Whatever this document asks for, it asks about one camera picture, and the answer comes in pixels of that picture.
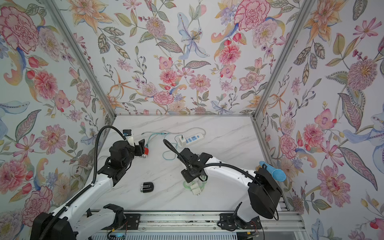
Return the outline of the white power strip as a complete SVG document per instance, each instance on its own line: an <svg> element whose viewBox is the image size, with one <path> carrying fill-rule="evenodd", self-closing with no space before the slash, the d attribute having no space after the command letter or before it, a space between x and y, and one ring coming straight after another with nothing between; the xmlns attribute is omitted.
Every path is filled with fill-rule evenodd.
<svg viewBox="0 0 384 240"><path fill-rule="evenodd" d="M190 136L186 135L190 131L194 131L194 130L196 130L196 131L199 130L200 132L198 132L194 135L190 135ZM182 132L161 131L161 132L144 132L144 133L142 133L142 135L145 135L145 134L150 134L150 136L148 137L147 143L146 143L146 147L149 146L149 144L155 138L155 136L164 136L164 139L165 139L168 135L174 135L175 138L174 138L174 143L172 143L172 145L174 145L176 148L178 148L178 147L185 148L185 147L189 147L189 146L191 146L197 142L204 140L207 132L203 128L193 127L193 128L190 128L190 129L188 129L186 131L182 131Z"/></svg>

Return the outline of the red electric shaver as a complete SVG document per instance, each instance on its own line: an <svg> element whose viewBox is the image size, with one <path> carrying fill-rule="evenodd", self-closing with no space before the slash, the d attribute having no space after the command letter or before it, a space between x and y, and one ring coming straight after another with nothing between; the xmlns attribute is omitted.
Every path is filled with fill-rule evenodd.
<svg viewBox="0 0 384 240"><path fill-rule="evenodd" d="M149 154L149 149L148 149L148 148L145 148L145 149L144 149L144 153L142 154L142 158L147 158L147 157L148 157L148 154Z"/></svg>

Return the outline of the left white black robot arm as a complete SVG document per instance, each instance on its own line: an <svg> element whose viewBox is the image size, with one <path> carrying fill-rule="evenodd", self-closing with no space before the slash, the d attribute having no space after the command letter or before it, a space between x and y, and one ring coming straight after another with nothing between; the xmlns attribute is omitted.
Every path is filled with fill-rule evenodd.
<svg viewBox="0 0 384 240"><path fill-rule="evenodd" d="M98 168L99 141L106 129L112 129L122 138L110 147L105 164ZM146 155L146 142L135 143L131 130L120 132L116 127L103 126L94 147L94 170L91 182L71 199L51 213L41 213L33 221L32 240L87 240L104 228L119 229L127 218L124 208L107 204L96 214L82 216L127 173L135 157Z"/></svg>

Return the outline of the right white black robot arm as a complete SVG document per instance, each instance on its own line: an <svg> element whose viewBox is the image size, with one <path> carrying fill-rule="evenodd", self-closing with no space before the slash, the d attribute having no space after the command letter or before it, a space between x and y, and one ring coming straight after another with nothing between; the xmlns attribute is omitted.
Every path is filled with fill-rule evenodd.
<svg viewBox="0 0 384 240"><path fill-rule="evenodd" d="M287 179L283 170L261 161L260 168L252 172L224 163L207 153L197 155L188 148L178 152L168 140L163 140L163 143L185 166L181 174L187 184L194 184L196 180L207 182L209 177L214 177L247 191L249 200L240 203L234 212L235 224L249 223L256 217L279 220L278 206L283 193L278 182Z"/></svg>

